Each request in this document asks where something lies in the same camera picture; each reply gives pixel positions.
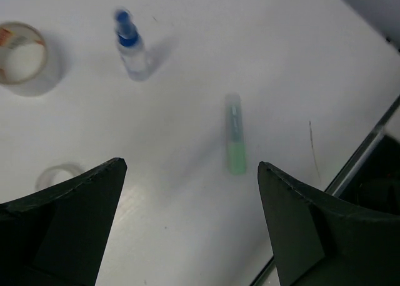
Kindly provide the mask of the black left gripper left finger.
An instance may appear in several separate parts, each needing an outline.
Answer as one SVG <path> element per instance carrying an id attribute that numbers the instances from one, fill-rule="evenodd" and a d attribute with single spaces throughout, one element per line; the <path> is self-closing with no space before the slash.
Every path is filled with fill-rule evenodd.
<path id="1" fill-rule="evenodd" d="M 94 285 L 126 171 L 113 158 L 1 204 L 1 285 Z"/>

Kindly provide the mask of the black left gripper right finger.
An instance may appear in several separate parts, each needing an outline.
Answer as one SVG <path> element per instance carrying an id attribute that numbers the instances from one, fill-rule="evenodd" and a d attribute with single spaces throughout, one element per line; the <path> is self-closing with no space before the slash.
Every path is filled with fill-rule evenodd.
<path id="1" fill-rule="evenodd" d="M 399 217 L 354 205 L 276 166 L 257 170 L 281 285 L 398 285 Z"/>

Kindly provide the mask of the small clear tape roll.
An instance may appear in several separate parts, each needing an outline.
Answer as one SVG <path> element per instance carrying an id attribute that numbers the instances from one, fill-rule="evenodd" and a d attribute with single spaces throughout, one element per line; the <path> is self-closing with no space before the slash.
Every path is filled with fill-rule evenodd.
<path id="1" fill-rule="evenodd" d="M 34 189 L 36 192 L 47 189 L 77 177 L 83 172 L 83 168 L 75 163 L 63 163 L 48 167 L 37 178 Z"/>

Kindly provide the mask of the green highlighter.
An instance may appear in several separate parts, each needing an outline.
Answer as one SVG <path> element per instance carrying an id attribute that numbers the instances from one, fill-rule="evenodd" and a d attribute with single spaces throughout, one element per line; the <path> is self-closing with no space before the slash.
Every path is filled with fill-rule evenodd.
<path id="1" fill-rule="evenodd" d="M 239 94 L 227 94 L 224 100 L 224 106 L 227 168 L 232 175 L 242 175 L 246 173 L 246 148 L 241 98 Z"/>

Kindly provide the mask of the large clear tape roll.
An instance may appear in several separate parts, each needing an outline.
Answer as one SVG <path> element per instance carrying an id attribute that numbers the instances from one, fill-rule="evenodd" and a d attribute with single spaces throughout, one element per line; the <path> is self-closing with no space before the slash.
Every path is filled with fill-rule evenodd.
<path id="1" fill-rule="evenodd" d="M 34 27 L 1 23 L 1 85 L 23 97 L 41 96 L 63 76 L 58 53 Z"/>

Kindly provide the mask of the blue-capped spray bottle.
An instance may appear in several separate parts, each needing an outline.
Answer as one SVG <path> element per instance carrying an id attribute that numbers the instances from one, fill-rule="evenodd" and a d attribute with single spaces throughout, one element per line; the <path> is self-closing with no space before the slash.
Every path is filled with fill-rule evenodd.
<path id="1" fill-rule="evenodd" d="M 131 13 L 127 9 L 118 8 L 113 18 L 117 49 L 128 76 L 134 81 L 145 81 L 150 76 L 151 65 Z"/>

